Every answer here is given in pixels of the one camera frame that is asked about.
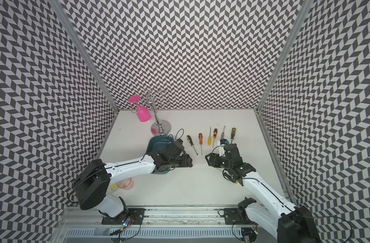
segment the yellow object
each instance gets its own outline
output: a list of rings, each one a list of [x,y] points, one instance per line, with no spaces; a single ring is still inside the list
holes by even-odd
[[[115,183],[115,184],[110,185],[110,186],[107,188],[107,191],[108,191],[108,192],[113,192],[116,188],[117,188],[117,185],[116,185],[116,183]]]
[[[209,127],[208,145],[211,145],[211,128],[212,128],[212,127]]]

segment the black and orange screwdriver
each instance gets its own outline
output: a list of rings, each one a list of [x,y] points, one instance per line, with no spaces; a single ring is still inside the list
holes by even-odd
[[[217,134],[217,128],[215,128],[213,130],[213,144],[212,144],[212,147],[215,145],[216,134]]]
[[[201,133],[199,133],[199,140],[200,140],[201,155],[202,155],[202,134]]]
[[[196,152],[196,154],[198,155],[198,153],[197,153],[197,151],[196,151],[196,148],[194,147],[194,144],[193,144],[193,142],[192,142],[191,137],[188,135],[188,136],[186,136],[186,139],[190,142],[190,145],[192,145],[192,147],[193,147],[194,151],[195,151],[195,152]]]

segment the yellow screwdriver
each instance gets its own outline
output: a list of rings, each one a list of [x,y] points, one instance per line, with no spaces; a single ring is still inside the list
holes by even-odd
[[[212,127],[209,127],[208,145],[211,145],[211,128],[212,128]]]

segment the orange screwdriver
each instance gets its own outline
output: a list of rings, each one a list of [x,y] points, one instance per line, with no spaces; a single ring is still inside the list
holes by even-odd
[[[216,134],[217,134],[217,128],[215,128],[213,130],[213,144],[212,144],[212,147],[215,145]]]
[[[202,155],[202,134],[201,133],[199,133],[199,140],[200,140],[201,155]]]

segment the black mounting plate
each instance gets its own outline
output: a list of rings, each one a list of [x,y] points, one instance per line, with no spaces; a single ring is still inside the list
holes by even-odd
[[[144,208],[128,208],[129,210],[129,213],[127,214],[127,216],[129,215],[132,215],[134,216],[134,219],[137,219],[137,220],[134,220],[134,225],[140,225],[142,224],[143,222],[143,217],[145,216],[145,209]],[[106,216],[103,216],[103,220],[101,221],[101,224],[103,225],[118,225],[118,224],[123,224],[122,220],[121,219],[114,219],[114,218],[111,218],[111,217],[106,217]]]
[[[235,222],[240,222],[239,214],[237,212],[237,208],[225,208],[224,209],[224,220],[226,225],[233,225]],[[248,224],[253,225],[255,222],[250,221],[249,223],[243,223],[240,224]]]

